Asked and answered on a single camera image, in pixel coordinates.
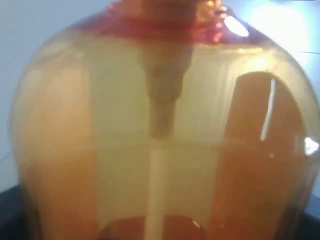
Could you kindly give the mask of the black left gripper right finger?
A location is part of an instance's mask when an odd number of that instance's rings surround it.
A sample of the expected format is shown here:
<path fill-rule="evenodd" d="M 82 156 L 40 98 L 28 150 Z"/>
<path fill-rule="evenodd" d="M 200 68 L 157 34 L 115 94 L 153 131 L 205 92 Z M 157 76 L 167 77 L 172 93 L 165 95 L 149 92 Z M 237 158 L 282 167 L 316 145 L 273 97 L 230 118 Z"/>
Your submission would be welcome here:
<path fill-rule="evenodd" d="M 299 225 L 300 240 L 320 240 L 320 219 L 304 214 Z"/>

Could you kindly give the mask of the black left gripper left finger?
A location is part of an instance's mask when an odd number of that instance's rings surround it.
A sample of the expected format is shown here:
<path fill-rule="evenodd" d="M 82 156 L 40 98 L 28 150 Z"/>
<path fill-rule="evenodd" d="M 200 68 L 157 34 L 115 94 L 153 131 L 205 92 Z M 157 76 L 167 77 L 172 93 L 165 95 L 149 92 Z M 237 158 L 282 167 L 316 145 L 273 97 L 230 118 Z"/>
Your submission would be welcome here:
<path fill-rule="evenodd" d="M 20 185 L 0 193 L 0 238 L 33 239 L 30 200 Z"/>

